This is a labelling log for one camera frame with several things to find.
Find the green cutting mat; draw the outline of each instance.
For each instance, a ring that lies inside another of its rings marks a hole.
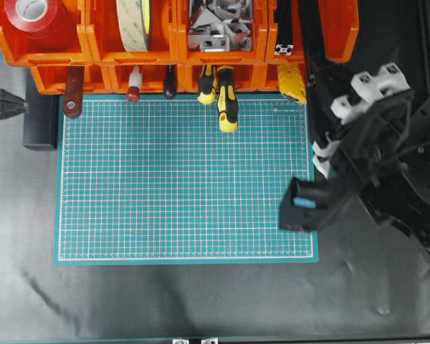
[[[61,111],[56,263],[317,261],[317,234],[277,228],[292,176],[313,178],[306,107],[240,95],[239,114],[221,133],[193,95]]]

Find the yellow screwdriver handle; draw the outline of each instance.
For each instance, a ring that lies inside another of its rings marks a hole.
[[[210,105],[215,101],[218,80],[216,78],[216,67],[205,64],[198,79],[198,101],[204,105]]]
[[[218,68],[218,75],[220,79],[220,96],[217,107],[220,130],[225,133],[231,133],[239,127],[239,103],[234,91],[234,68],[221,66]]]

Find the orange bin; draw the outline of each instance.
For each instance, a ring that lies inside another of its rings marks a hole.
[[[277,42],[277,35],[279,25],[274,21],[274,13],[277,10],[278,1],[291,1],[292,2],[292,18],[290,20],[290,29],[293,32],[293,53],[290,56],[275,55],[275,46]],[[298,11],[298,0],[269,0],[269,33],[267,37],[266,57],[264,61],[270,64],[280,65],[289,62],[303,62],[305,59],[304,48],[302,46],[301,23],[300,13]]]
[[[85,2],[63,0],[74,22],[77,24],[77,38],[63,52],[55,52],[34,45],[26,34],[11,25],[4,9],[4,0],[0,0],[0,47],[6,62],[11,66],[63,66],[87,65],[91,63],[91,54],[85,33]]]
[[[202,66],[185,66],[185,91],[198,92],[198,79]],[[259,64],[241,64],[234,67],[234,84],[237,92],[254,92],[258,90]]]
[[[262,64],[259,66],[259,86],[258,90],[263,92],[272,92],[279,89],[277,77],[277,65]]]
[[[31,67],[38,92],[43,95],[58,95],[65,92],[67,66]],[[110,93],[111,85],[108,69],[101,66],[85,66],[84,93]]]
[[[278,24],[274,22],[277,2],[269,0],[269,35],[264,61],[270,64],[303,62],[305,59],[302,44],[300,13],[298,0],[292,2],[292,32],[294,49],[291,56],[274,55],[277,41]],[[345,63],[352,57],[359,31],[358,0],[319,0],[320,20],[328,59],[337,63]]]
[[[325,52],[337,63],[348,62],[357,42],[358,0],[319,0]]]
[[[112,85],[112,92],[126,93],[128,91],[129,74],[134,68],[133,65],[128,66],[112,66],[106,67],[109,79]],[[141,65],[140,72],[143,75],[142,87],[143,93],[163,92],[163,83],[166,75],[167,66],[161,64]],[[176,68],[177,91],[184,92],[185,90],[185,73],[184,68],[178,65]]]
[[[151,49],[126,52],[121,41],[115,0],[86,1],[86,35],[99,65],[174,65],[177,62],[177,0],[153,0]]]
[[[188,48],[189,0],[178,0],[178,63],[185,65],[254,65],[264,61],[267,43],[267,2],[252,0],[253,19],[250,52],[201,52]]]

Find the black tabletop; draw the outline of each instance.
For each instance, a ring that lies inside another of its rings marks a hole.
[[[415,8],[362,1],[350,67],[414,65]],[[25,77],[0,54],[0,87],[23,97]],[[319,233],[316,264],[56,267],[57,155],[23,148],[22,126],[22,117],[0,122],[0,340],[430,335],[430,262],[359,204]]]

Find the tape roll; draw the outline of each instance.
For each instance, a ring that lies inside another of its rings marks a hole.
[[[126,52],[147,52],[151,43],[151,0],[116,0],[121,41]]]
[[[5,0],[11,25],[40,47],[65,48],[73,42],[76,26],[61,0]]]

